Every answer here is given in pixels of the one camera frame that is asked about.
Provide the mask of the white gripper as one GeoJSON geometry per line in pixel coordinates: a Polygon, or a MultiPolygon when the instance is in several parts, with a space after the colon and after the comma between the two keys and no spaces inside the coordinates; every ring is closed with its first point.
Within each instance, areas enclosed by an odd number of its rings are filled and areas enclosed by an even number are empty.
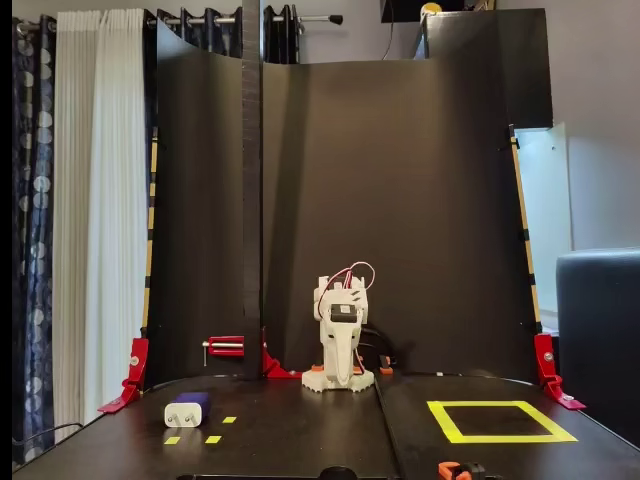
{"type": "Polygon", "coordinates": [[[352,371],[360,370],[358,344],[363,318],[363,308],[355,303],[321,303],[324,371],[333,389],[346,388],[352,371]]]}

